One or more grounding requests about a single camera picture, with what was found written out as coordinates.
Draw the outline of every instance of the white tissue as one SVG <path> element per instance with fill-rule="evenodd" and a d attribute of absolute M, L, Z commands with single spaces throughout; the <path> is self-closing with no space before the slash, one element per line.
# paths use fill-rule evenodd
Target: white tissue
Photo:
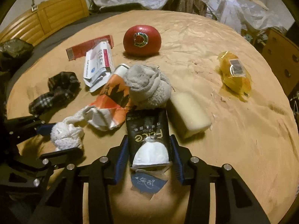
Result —
<path fill-rule="evenodd" d="M 168 152 L 163 143 L 147 141 L 135 154 L 132 167 L 149 167 L 169 164 Z"/>

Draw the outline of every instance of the wooden drawer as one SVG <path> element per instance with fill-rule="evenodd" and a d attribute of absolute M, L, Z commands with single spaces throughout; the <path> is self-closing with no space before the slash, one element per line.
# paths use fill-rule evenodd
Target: wooden drawer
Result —
<path fill-rule="evenodd" d="M 299 81 L 299 48 L 282 34 L 271 30 L 262 56 L 268 62 L 286 95 Z"/>

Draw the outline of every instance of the metal screw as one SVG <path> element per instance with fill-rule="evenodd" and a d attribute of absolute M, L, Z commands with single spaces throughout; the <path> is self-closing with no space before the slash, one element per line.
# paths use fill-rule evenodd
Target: metal screw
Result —
<path fill-rule="evenodd" d="M 108 157 L 106 157 L 106 156 L 101 157 L 100 162 L 102 162 L 102 163 L 108 162 Z"/>
<path fill-rule="evenodd" d="M 43 159 L 43 161 L 42 161 L 43 165 L 47 165 L 48 163 L 49 163 L 49 159 L 48 158 Z"/>
<path fill-rule="evenodd" d="M 199 162 L 199 158 L 196 157 L 196 156 L 193 156 L 193 157 L 190 158 L 190 161 L 193 162 L 193 163 L 197 163 L 197 162 Z"/>
<path fill-rule="evenodd" d="M 34 179 L 34 181 L 33 181 L 33 185 L 34 185 L 35 187 L 37 187 L 37 186 L 39 186 L 39 184 L 40 184 L 40 180 L 39 180 L 39 179 Z"/>
<path fill-rule="evenodd" d="M 231 165 L 229 165 L 229 164 L 225 164 L 223 167 L 227 171 L 231 170 L 231 168 L 232 168 Z"/>
<path fill-rule="evenodd" d="M 75 165 L 72 164 L 72 163 L 70 163 L 69 165 L 66 166 L 66 169 L 67 169 L 67 170 L 73 170 L 74 167 L 75 167 Z"/>

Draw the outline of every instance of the blue paper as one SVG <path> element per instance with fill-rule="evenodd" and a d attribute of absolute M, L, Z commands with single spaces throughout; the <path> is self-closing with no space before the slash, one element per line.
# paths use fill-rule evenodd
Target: blue paper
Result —
<path fill-rule="evenodd" d="M 131 173 L 132 184 L 140 190 L 140 192 L 147 192 L 151 194 L 158 193 L 167 181 L 158 179 L 146 173 L 135 172 Z"/>

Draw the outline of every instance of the bed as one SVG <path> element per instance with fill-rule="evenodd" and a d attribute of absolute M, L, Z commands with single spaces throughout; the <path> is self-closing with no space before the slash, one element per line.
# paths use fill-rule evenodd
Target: bed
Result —
<path fill-rule="evenodd" d="M 112 34 L 115 47 L 112 55 L 115 65 L 145 63 L 157 65 L 169 77 L 176 91 L 193 94 L 206 109 L 212 127 L 202 136 L 194 136 L 180 144 L 208 164 L 221 166 L 230 163 L 237 170 L 267 213 L 272 224 L 285 215 L 296 197 L 299 183 L 298 130 L 285 96 L 271 68 L 255 48 L 226 25 L 208 18 L 169 11 L 130 11 L 111 16 L 101 22 L 77 25 L 78 32 L 47 43 L 52 35 L 35 48 L 41 56 L 22 66 L 10 82 L 7 116 L 28 116 L 28 104 L 48 91 L 47 78 L 61 71 L 73 71 L 81 82 L 81 91 L 67 107 L 50 111 L 42 116 L 49 122 L 59 122 L 90 104 L 96 97 L 84 87 L 82 73 L 85 58 L 68 61 L 66 48 L 81 42 Z M 128 28 L 137 24 L 154 26 L 161 34 L 160 54 L 140 60 L 126 57 L 123 36 Z M 223 86 L 215 68 L 219 53 L 230 50 L 243 62 L 252 76 L 252 95 L 247 103 L 241 102 Z M 111 132 L 100 132 L 88 125 L 84 127 L 84 158 L 78 163 L 92 163 L 99 156 L 120 144 L 126 126 Z M 54 151 L 48 138 L 36 136 L 19 145 L 22 155 L 38 157 Z M 56 170 L 51 181 L 60 170 Z M 114 223 L 173 223 L 184 222 L 189 187 L 180 186 L 171 170 L 169 181 L 150 200 L 132 191 L 130 170 L 123 181 L 109 188 Z M 215 222 L 215 194 L 211 191 L 211 218 Z M 84 223 L 88 223 L 87 195 L 84 195 Z"/>
<path fill-rule="evenodd" d="M 89 16 L 85 0 L 47 0 L 13 20 L 0 33 L 0 42 L 20 38 L 36 46 L 78 19 Z"/>

